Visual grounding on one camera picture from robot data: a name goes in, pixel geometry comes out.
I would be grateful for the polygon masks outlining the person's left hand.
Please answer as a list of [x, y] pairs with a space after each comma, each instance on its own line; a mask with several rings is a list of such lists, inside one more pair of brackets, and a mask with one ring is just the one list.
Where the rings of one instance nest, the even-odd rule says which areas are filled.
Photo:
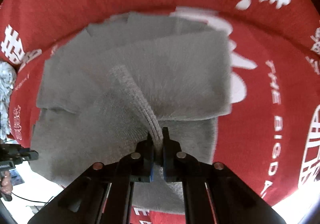
[[11, 183], [10, 171], [1, 172], [1, 192], [4, 194], [11, 195], [13, 185]]

